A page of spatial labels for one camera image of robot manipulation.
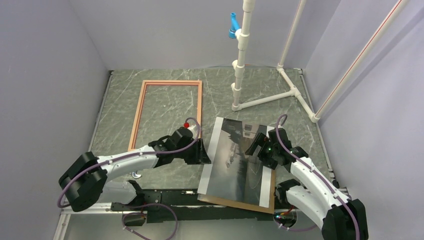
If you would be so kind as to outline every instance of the white wall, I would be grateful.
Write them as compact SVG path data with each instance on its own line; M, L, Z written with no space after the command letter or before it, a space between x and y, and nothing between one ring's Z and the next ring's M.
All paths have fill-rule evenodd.
M243 1L70 0L109 69L230 66L237 41L230 13L242 21ZM285 67L304 68L340 0L306 3ZM258 0L246 63L275 67L299 0Z
M0 2L0 236L48 240L108 72L67 0Z
M315 109L396 0L342 0L305 69ZM424 2L410 0L318 122L336 177L366 207L370 239L424 237Z

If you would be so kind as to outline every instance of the blue clamp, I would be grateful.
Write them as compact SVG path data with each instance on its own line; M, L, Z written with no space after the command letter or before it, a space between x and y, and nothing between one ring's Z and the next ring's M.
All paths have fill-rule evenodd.
M237 22L236 19L236 13L232 12L231 13L231 27L229 28L229 34L228 37L230 39L235 39L236 38L236 31L240 29L239 23Z

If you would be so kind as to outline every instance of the blue plastic fitting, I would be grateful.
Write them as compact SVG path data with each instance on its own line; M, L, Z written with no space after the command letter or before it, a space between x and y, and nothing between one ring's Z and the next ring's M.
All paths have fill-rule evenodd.
M236 13L232 12L231 13L231 27L229 28L229 33L228 33L228 37L230 39L235 39L236 38L236 31L240 29L239 23L237 22L236 19Z

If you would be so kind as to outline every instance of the pvc pipe frame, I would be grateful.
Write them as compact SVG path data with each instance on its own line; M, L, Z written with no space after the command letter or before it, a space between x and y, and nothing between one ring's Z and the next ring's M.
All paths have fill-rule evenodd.
M246 2L253 4L253 6L255 4L255 0L245 0L244 3L243 3L243 10L245 9L245 3ZM249 14L246 14L246 12L245 12L244 16L243 16L243 26L241 27L241 32L240 31L236 32L236 38L237 38L237 40L239 40L239 43L238 43L239 52L238 52L238 60L235 60L232 63L232 66L234 67L234 70L235 70L235 74L234 74L235 75L235 83L231 84L231 88L232 88L233 95L234 95L234 102L233 102L232 107L231 107L232 110L233 111L239 111L243 108L248 108L248 107L258 105L258 104L267 103L267 102L270 102L270 101L273 101L273 100L294 96L294 97L297 98L299 103L305 109L309 119L313 123L317 123L318 120L321 118L323 112L325 112L325 110L330 106L330 104L334 101L334 99L336 99L336 97L338 97L341 94L340 89L343 88L343 86L348 82L348 79L351 77L352 73L358 68L358 66L361 64L361 62L364 60L364 58L368 55L368 53L371 51L371 49L375 46L376 42L378 42L378 40L384 35L386 30L392 24L393 20L399 15L399 13L402 11L402 9L406 6L407 3L408 3L408 0L398 0L397 1L397 3L394 5L394 7L391 9L391 11L388 13L388 15L383 20L383 22L377 28L375 33L368 40L368 43L365 45L365 47L362 49L362 51L356 57L355 61L350 65L349 69L343 75L343 77L338 82L338 84L336 85L334 90L330 93L328 98L325 100L324 104L321 106L321 108L316 113L314 113L311 110L311 108L308 106L305 99L302 97L302 94L299 92L297 87L293 84L293 82L290 80L289 76L287 76L286 72L283 69L284 61L286 60L287 53L289 52L290 45L292 44L296 28L298 27L299 20L300 20L301 15L302 15L302 11L303 11L305 4L306 4L306 0L300 0L300 2L299 2L299 5L298 5L297 10L296 10L296 15L294 16L294 20L293 20L293 23L292 23L291 28L290 28L290 32L289 32L288 37L287 37L287 41L285 43L284 50L283 50L282 55L281 55L280 62L278 63L278 65L276 67L277 71L281 74L281 76L284 78L284 80L290 86L290 91L280 93L280 94L277 94L277 95L274 95L274 96L269 96L269 97L265 97L265 98L262 98L262 99L258 99L258 100L239 104L240 93L241 93L241 90L242 90L241 84L242 84L243 73L244 73L244 68L245 68L245 58L244 57L245 57L245 50L246 50L246 47L247 47L247 42L244 43L244 44L241 44L241 42L243 40L245 40L245 38L244 37L240 38L240 36L242 36L243 33L247 33L246 40L249 39L249 29L247 29L247 31L243 31L243 27L245 26L245 24L247 22L248 22L248 28L250 27L250 20L251 20L250 18L251 18L251 15L252 15L251 11L249 12ZM241 54L242 50L240 48L241 45L244 46L242 54Z

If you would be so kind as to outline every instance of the gray marble surface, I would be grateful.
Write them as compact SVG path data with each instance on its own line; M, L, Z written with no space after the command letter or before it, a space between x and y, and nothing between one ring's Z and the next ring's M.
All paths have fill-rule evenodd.
M287 75L305 97L305 88L297 70L287 69ZM116 70L101 112L92 151L95 155L113 155L126 152L143 80L201 80L202 138L208 148L216 117L248 121L274 126L282 113L288 114L284 125L293 146L301 146L309 153L317 168L329 178L329 171L317 127L312 123L296 98L287 97L261 105L232 111L234 81L231 67L205 69L145 69ZM276 71L269 67L248 67L244 72L240 102L248 102L290 90ZM172 133L186 117L195 117L197 90L191 86L149 86L140 120L136 147L163 135ZM182 159L154 169L138 171L137 182L142 188L191 189L199 186L203 166L186 165ZM278 166L278 184L293 178L285 168ZM116 178L122 182L133 179L130 174Z

